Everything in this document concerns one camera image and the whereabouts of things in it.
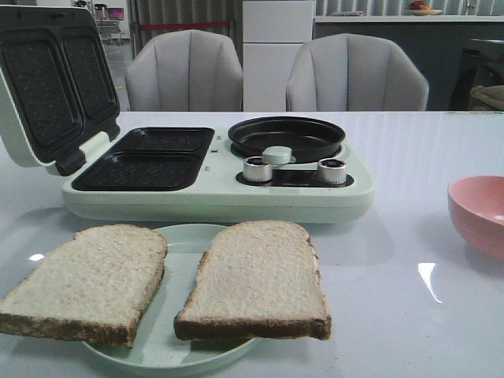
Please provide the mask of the bread slice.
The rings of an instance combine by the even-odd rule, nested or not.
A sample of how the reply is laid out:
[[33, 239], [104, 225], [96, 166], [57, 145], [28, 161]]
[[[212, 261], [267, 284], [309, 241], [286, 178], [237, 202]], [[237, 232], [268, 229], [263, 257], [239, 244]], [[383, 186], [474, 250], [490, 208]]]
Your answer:
[[78, 231], [1, 300], [1, 331], [132, 347], [167, 253], [166, 238], [149, 228]]
[[218, 232], [173, 325], [185, 340], [329, 339], [332, 319], [307, 230], [260, 220]]

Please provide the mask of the mint breakfast maker lid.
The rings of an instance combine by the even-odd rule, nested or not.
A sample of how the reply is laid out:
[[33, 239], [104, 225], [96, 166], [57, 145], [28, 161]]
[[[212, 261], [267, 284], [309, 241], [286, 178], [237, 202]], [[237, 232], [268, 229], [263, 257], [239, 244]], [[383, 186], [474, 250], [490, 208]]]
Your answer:
[[1, 139], [18, 165], [72, 175], [86, 163], [83, 144], [118, 136], [119, 112], [88, 10], [2, 6]]

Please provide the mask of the mint green breakfast maker base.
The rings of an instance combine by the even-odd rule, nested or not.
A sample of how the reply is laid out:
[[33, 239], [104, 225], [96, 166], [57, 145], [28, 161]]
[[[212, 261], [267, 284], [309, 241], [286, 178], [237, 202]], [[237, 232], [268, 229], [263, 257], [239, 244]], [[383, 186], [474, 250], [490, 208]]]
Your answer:
[[335, 157], [345, 165], [341, 184], [324, 183], [313, 162], [249, 183], [223, 128], [136, 128], [67, 181], [63, 196], [73, 213], [101, 220], [352, 221], [371, 206], [374, 184], [348, 143]]

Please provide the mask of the left silver control knob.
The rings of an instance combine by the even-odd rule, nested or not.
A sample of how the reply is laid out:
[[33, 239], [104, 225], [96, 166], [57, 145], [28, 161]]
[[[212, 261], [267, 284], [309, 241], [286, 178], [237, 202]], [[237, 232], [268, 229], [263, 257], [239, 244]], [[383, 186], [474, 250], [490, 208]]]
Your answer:
[[243, 161], [243, 178], [253, 183], [266, 183], [272, 179], [272, 166], [263, 162], [262, 157], [247, 157]]

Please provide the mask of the silver control knob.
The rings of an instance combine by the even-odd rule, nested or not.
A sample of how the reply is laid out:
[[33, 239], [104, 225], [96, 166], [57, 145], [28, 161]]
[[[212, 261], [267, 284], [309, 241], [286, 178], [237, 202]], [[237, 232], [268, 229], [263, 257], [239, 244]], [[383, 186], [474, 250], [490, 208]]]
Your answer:
[[329, 185], [340, 185], [347, 181], [347, 165], [335, 158], [321, 159], [317, 163], [317, 180]]
[[272, 179], [272, 166], [263, 162], [262, 157], [247, 157], [243, 161], [243, 178], [253, 183], [266, 183]]

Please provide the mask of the black round frying pan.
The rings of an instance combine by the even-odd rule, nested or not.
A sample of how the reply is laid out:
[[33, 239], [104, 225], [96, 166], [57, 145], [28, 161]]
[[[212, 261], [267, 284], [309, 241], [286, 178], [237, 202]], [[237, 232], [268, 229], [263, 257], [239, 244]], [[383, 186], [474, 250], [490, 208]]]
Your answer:
[[271, 146], [291, 149], [295, 163], [329, 158], [341, 150], [346, 133], [326, 120], [308, 117], [259, 117], [235, 124], [228, 130], [232, 150], [242, 157], [260, 156]]

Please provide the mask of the right silver control knob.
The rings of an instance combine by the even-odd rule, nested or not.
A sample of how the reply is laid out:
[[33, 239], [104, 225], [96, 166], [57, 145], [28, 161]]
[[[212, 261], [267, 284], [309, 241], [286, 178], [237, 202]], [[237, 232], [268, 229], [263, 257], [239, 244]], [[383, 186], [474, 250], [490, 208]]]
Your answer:
[[347, 165], [335, 158], [321, 159], [317, 163], [317, 180], [329, 185], [340, 185], [347, 181]]

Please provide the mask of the left grey upholstered chair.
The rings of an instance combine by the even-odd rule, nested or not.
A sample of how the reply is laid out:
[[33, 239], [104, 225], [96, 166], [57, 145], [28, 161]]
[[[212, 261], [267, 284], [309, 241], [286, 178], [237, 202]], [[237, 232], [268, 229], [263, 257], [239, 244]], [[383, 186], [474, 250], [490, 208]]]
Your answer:
[[208, 31], [152, 38], [125, 76], [132, 111], [240, 112], [243, 69], [232, 40]]

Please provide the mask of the grey upholstered chair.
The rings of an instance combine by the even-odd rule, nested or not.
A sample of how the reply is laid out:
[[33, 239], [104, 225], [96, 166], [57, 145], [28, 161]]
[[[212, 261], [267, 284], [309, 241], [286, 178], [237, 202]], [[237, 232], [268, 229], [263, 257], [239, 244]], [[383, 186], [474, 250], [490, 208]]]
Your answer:
[[424, 111], [429, 85], [388, 39], [337, 34], [304, 43], [286, 86], [294, 112]]
[[152, 38], [125, 76], [132, 111], [240, 112], [243, 69], [232, 40], [208, 31]]

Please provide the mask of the right grey upholstered chair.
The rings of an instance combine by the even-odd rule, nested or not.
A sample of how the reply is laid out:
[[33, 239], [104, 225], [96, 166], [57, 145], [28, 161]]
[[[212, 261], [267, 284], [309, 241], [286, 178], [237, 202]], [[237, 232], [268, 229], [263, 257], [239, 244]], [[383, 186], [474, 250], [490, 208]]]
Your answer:
[[337, 34], [304, 43], [286, 86], [294, 112], [424, 111], [429, 85], [388, 39]]

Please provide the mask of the white refrigerator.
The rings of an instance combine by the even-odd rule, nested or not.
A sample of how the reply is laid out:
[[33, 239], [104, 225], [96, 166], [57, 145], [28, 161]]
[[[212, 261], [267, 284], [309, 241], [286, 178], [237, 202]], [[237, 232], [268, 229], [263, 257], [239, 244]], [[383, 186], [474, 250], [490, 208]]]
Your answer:
[[283, 112], [295, 56], [313, 35], [314, 1], [244, 1], [243, 109]]

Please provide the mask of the mint green round plate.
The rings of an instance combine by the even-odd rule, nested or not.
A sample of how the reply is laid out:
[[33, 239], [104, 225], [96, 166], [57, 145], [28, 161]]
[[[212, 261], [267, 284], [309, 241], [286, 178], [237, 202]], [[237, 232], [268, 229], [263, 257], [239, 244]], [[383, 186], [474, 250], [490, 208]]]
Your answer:
[[220, 231], [216, 224], [178, 224], [159, 228], [168, 241], [161, 286], [143, 314], [133, 347], [85, 343], [103, 362], [141, 377], [180, 377], [225, 366], [250, 350], [260, 339], [183, 341], [173, 320], [195, 286], [202, 255]]

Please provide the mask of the pink plastic bowl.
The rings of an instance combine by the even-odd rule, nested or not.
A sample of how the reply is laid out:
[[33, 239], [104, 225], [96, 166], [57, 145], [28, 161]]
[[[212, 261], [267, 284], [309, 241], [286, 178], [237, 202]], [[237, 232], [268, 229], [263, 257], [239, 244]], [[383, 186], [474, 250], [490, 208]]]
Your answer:
[[458, 234], [478, 251], [502, 261], [503, 177], [463, 177], [449, 185], [447, 194]]

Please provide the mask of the dark grey kitchen counter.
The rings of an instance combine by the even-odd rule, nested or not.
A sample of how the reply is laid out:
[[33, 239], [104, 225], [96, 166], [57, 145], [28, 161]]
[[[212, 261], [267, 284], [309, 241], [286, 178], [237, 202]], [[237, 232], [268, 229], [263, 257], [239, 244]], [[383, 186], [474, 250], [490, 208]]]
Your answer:
[[317, 17], [314, 35], [389, 39], [426, 77], [428, 110], [466, 110], [475, 86], [503, 84], [502, 16]]

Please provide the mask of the fruit bowl on counter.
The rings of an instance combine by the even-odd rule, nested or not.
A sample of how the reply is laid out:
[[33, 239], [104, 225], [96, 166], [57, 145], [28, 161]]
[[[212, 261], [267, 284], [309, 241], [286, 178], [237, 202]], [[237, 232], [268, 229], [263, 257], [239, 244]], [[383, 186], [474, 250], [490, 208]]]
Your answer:
[[414, 0], [406, 7], [406, 12], [413, 16], [436, 16], [440, 15], [443, 11], [441, 9], [433, 9], [424, 1]]

